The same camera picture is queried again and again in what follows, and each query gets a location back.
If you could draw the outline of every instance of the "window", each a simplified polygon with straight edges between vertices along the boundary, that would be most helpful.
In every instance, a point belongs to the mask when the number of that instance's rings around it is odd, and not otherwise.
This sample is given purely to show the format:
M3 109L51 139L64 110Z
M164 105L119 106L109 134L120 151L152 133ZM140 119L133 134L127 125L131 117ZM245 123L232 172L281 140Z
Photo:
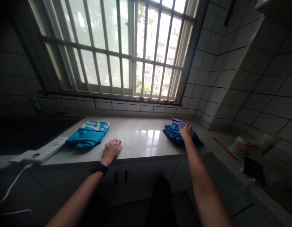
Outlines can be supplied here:
M199 1L173 1L29 3L62 91L176 100Z

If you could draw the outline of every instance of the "right hand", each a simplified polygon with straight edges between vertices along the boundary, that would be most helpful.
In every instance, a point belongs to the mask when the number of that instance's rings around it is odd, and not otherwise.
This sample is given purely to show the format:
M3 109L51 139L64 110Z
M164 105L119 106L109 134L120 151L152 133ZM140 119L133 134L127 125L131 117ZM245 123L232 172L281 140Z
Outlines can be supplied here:
M189 124L187 123L183 128L180 128L180 135L183 139L192 138L192 125L189 126Z
M104 153L101 162L108 167L119 156L122 149L121 141L117 139L110 140L105 144Z

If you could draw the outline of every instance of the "folded blue shirt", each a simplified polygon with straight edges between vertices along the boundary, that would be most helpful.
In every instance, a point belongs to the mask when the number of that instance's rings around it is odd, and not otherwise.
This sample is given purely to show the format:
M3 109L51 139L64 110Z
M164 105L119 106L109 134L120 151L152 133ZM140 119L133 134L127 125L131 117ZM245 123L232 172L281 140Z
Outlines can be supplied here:
M102 142L110 123L104 121L88 121L78 129L65 143L70 148L87 149Z

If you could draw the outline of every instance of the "smartwatch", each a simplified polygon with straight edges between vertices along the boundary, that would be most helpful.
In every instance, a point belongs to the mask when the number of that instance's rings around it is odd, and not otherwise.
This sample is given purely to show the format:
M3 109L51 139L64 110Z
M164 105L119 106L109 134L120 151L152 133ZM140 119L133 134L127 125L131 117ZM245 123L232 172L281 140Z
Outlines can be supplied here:
M89 170L90 173L95 173L101 171L103 173L103 176L107 173L108 168L103 165L102 162L95 163Z

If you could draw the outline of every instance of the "wrist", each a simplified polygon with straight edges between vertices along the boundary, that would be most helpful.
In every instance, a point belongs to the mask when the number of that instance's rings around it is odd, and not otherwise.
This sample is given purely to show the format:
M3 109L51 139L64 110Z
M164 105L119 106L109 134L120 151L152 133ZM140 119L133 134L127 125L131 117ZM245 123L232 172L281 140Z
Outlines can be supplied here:
M108 168L110 166L110 164L112 163L112 160L110 160L108 158L102 158L100 160L100 162L102 162L102 164Z

